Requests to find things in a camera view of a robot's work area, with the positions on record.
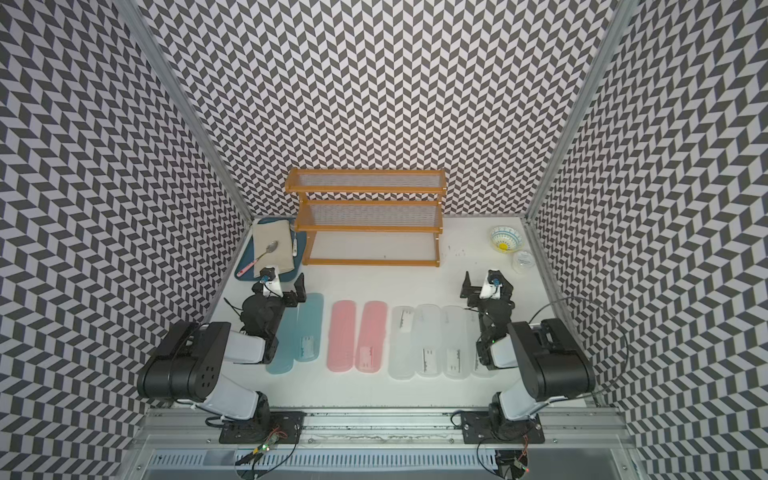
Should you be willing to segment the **clear pencil case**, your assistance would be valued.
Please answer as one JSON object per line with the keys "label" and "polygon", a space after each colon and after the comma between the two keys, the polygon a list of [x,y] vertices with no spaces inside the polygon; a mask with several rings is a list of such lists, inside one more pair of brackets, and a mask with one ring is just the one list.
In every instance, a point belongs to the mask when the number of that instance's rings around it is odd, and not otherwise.
{"label": "clear pencil case", "polygon": [[441,308],[424,304],[416,308],[412,331],[411,352],[414,372],[425,378],[442,373]]}
{"label": "clear pencil case", "polygon": [[398,306],[392,310],[389,329],[388,374],[398,381],[414,376],[412,365],[411,332],[415,309]]}
{"label": "clear pencil case", "polygon": [[467,309],[467,311],[468,336],[471,351],[474,354],[472,374],[479,378],[490,378],[493,376],[492,361],[488,344],[482,338],[479,314],[472,309]]}
{"label": "clear pencil case", "polygon": [[445,350],[445,375],[453,380],[470,376],[474,350],[469,335],[469,312],[458,306],[442,309],[442,342]]}

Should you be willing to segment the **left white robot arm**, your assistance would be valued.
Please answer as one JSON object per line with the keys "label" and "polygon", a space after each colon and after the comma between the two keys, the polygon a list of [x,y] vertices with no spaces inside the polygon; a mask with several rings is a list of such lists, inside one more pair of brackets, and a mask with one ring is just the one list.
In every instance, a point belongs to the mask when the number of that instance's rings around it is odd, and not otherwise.
{"label": "left white robot arm", "polygon": [[296,445],[305,414],[274,413],[265,393],[227,377],[223,365],[270,365],[286,347],[280,327],[307,300],[300,274],[293,289],[284,291],[273,267],[264,268],[249,296],[236,312],[243,329],[228,322],[179,321],[141,368],[141,397],[188,405],[210,415],[207,422],[220,432],[221,444]]}

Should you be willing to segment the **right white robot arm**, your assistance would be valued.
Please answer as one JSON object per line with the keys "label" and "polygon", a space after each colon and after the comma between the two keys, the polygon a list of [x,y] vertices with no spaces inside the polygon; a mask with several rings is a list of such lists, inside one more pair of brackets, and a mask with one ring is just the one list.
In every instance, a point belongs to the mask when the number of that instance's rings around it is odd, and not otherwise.
{"label": "right white robot arm", "polygon": [[478,366],[490,372],[513,370],[519,379],[492,396],[485,411],[461,414],[466,444],[541,443],[539,413],[559,402],[591,393],[596,387],[592,363],[558,318],[538,324],[514,321],[513,285],[498,270],[475,286],[464,276],[460,297],[476,315],[469,339]]}

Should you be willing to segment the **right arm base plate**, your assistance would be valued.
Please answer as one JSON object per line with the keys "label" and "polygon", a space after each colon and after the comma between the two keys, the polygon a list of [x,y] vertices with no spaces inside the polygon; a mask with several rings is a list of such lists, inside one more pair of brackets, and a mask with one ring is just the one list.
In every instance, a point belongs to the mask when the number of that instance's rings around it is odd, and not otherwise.
{"label": "right arm base plate", "polygon": [[492,418],[486,411],[457,411],[451,420],[458,419],[456,427],[462,431],[465,444],[482,441],[502,444],[543,444],[544,430],[540,416],[522,420],[507,420],[503,416]]}

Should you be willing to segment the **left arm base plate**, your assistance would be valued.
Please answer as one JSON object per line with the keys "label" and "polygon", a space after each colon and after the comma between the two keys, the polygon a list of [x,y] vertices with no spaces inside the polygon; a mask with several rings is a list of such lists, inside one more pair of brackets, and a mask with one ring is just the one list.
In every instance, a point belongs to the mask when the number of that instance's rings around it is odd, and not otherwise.
{"label": "left arm base plate", "polygon": [[237,445],[296,444],[305,417],[302,411],[289,410],[273,412],[264,418],[225,422],[218,442]]}

